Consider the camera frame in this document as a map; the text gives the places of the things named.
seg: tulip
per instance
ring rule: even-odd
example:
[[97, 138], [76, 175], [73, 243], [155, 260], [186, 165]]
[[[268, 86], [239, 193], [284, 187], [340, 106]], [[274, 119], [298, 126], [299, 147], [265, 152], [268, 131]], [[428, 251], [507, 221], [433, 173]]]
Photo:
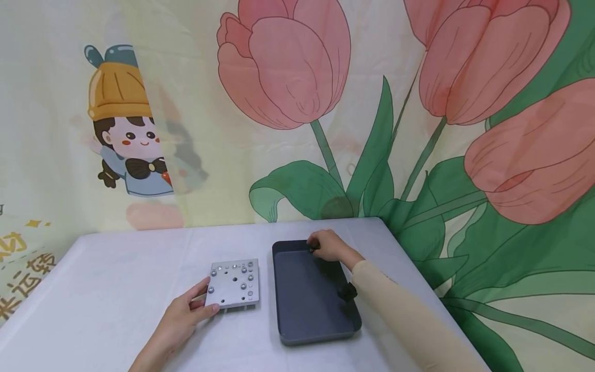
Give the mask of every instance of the tulip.
[[159, 202], [132, 203], [126, 208], [126, 220], [135, 230], [178, 229], [184, 218], [175, 205]]
[[223, 87], [260, 124], [294, 129], [341, 98], [351, 43], [337, 0], [239, 0], [217, 42]]
[[483, 121], [539, 72], [570, 20], [568, 0], [405, 0], [427, 49], [426, 110], [449, 124]]
[[465, 170], [504, 217], [548, 222], [595, 184], [595, 79], [580, 80], [475, 140]]

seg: table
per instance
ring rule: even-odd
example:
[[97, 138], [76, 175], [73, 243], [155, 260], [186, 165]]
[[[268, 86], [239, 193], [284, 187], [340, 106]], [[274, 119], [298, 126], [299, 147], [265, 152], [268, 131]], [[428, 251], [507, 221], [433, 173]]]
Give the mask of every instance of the table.
[[277, 331], [271, 247], [334, 229], [389, 277], [417, 294], [472, 348], [378, 218], [201, 227], [82, 236], [0, 329], [7, 371], [126, 371], [171, 300], [211, 263], [259, 259], [261, 300], [202, 324], [167, 371], [418, 371], [382, 320], [356, 299], [354, 338], [289, 348]]

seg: gray tray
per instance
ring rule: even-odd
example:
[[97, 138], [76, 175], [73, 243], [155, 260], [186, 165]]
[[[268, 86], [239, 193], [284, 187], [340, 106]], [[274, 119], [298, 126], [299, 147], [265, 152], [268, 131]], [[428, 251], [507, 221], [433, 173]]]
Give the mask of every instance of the gray tray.
[[345, 339], [362, 320], [337, 292], [347, 283], [339, 262], [315, 258], [305, 240], [273, 244], [277, 327], [284, 345]]

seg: beige sleeve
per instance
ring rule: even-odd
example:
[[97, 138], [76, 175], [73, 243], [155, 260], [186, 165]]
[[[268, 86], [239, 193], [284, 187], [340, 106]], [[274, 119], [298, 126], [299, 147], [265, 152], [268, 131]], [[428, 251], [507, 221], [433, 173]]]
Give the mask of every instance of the beige sleeve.
[[447, 324], [371, 262], [361, 261], [355, 265], [352, 283], [358, 295], [378, 312], [422, 371], [486, 370]]

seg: curtain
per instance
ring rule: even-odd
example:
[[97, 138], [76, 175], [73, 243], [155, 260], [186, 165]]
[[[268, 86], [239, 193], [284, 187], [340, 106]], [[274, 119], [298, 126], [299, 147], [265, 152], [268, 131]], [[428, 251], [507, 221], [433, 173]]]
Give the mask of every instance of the curtain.
[[379, 217], [492, 370], [595, 368], [590, 0], [0, 8], [0, 324], [86, 233]]

